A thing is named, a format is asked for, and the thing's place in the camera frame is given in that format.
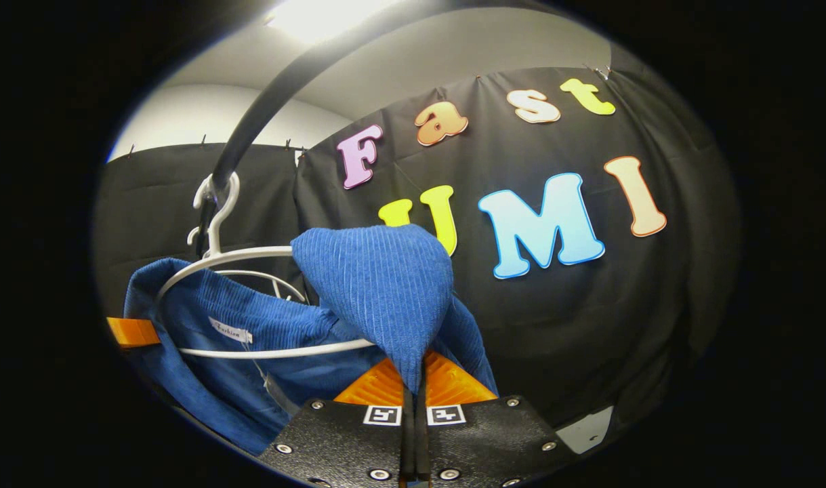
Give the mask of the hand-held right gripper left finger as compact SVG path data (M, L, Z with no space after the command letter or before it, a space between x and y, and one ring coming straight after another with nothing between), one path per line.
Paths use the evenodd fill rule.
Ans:
M413 393L382 359L334 399L308 399L258 460L306 486L410 487Z

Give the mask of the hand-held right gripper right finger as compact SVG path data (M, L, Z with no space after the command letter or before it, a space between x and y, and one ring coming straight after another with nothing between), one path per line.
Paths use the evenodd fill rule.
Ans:
M497 396L440 353L427 352L415 414L415 478L428 487L519 487L576 455L519 395Z

